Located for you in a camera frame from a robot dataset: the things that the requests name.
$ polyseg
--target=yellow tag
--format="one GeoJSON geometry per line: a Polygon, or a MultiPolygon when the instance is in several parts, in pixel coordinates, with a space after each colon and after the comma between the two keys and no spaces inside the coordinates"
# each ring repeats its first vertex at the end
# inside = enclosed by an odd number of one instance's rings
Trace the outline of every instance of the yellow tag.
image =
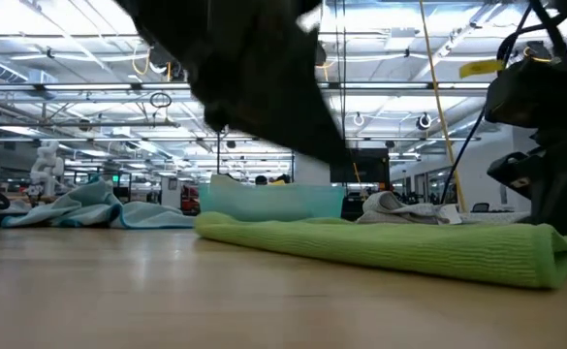
{"type": "Polygon", "coordinates": [[[463,66],[461,66],[461,68],[459,68],[459,78],[464,79],[466,77],[474,75],[494,73],[499,70],[503,70],[502,60],[491,59],[486,61],[471,62],[464,64],[463,66]]]}

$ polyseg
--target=microfiber cloth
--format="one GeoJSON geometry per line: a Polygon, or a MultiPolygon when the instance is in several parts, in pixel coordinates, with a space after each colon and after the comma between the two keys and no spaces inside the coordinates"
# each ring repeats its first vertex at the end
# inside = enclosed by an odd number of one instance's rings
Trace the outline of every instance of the microfiber cloth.
{"type": "Polygon", "coordinates": [[[527,288],[559,288],[567,278],[567,237],[550,225],[246,223],[209,212],[195,228],[203,238],[373,268],[527,288]]]}
{"type": "Polygon", "coordinates": [[[113,194],[112,186],[97,177],[63,195],[50,205],[37,206],[27,215],[7,217],[4,228],[30,225],[50,227],[108,226],[117,229],[193,228],[194,217],[179,209],[133,202],[123,205],[113,194]]]}

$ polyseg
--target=ceiling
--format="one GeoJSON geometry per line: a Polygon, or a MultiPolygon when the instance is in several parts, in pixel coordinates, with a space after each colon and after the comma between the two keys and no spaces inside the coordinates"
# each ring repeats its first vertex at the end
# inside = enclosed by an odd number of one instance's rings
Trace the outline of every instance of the ceiling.
{"type": "MultiPolygon", "coordinates": [[[[0,0],[0,66],[13,77],[26,82],[59,82],[73,84],[167,82],[162,67],[148,64],[148,46],[139,37],[132,20],[112,0],[39,0],[39,11],[24,3],[31,0],[0,0]]],[[[436,77],[442,82],[478,82],[475,89],[441,91],[441,106],[453,137],[465,137],[471,118],[484,102],[484,86],[493,75],[461,79],[459,68],[468,62],[490,59],[503,38],[511,34],[520,21],[525,3],[485,5],[480,1],[425,1],[429,45],[434,54],[436,77]]],[[[321,17],[320,41],[327,52],[327,63],[316,67],[319,82],[373,83],[368,88],[348,89],[346,115],[338,89],[324,89],[324,95],[337,122],[345,119],[347,137],[359,147],[381,147],[384,140],[364,141],[366,137],[420,138],[440,137],[436,99],[430,89],[406,89],[407,82],[431,81],[425,36],[419,4],[416,1],[326,1],[313,14],[303,17],[311,25],[321,17]],[[396,89],[375,88],[379,82],[396,82],[396,89]],[[427,131],[417,129],[417,119],[429,115],[433,124],[427,131]]],[[[539,23],[531,15],[525,25],[539,23]]],[[[567,39],[567,21],[559,29],[567,39]]],[[[527,41],[548,42],[545,32],[520,37],[516,51],[527,41]]],[[[5,76],[0,83],[8,83],[5,76]]],[[[158,89],[148,91],[91,89],[53,91],[54,99],[32,96],[26,92],[0,91],[0,123],[57,124],[48,127],[1,128],[0,138],[60,138],[62,148],[71,156],[93,159],[105,157],[126,162],[152,160],[162,172],[182,170],[194,177],[207,177],[216,170],[215,134],[203,121],[203,108],[183,84],[165,90],[172,99],[167,108],[150,103],[158,89]],[[90,130],[61,124],[80,122],[113,123],[110,127],[90,130]],[[176,138],[177,142],[122,142],[104,138],[176,138]],[[190,142],[211,137],[213,141],[190,142]],[[70,138],[97,139],[96,142],[70,142],[70,138]]],[[[167,98],[157,95],[155,98],[167,98]]],[[[495,127],[485,125],[483,132],[495,127]]],[[[222,152],[258,152],[257,161],[241,155],[229,156],[224,170],[240,175],[278,175],[288,173],[290,152],[287,149],[232,132],[235,148],[221,143],[222,152]]],[[[392,152],[444,152],[442,142],[401,141],[392,152]]]]}

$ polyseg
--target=light blue towel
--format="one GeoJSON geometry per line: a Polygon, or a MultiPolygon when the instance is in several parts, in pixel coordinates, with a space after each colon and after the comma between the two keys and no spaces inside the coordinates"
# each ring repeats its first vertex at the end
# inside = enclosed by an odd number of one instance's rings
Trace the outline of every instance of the light blue towel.
{"type": "Polygon", "coordinates": [[[102,179],[94,179],[54,203],[37,206],[25,216],[7,217],[4,228],[29,225],[51,227],[86,227],[108,225],[117,229],[190,229],[194,217],[179,209],[134,202],[123,205],[112,194],[112,187],[102,179]]]}

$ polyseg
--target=desk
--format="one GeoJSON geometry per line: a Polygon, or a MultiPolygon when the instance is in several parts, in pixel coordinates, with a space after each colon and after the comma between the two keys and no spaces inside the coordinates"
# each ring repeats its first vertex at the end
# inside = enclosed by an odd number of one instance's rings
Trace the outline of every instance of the desk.
{"type": "Polygon", "coordinates": [[[567,349],[567,284],[368,270],[190,232],[0,230],[0,348],[567,349]]]}

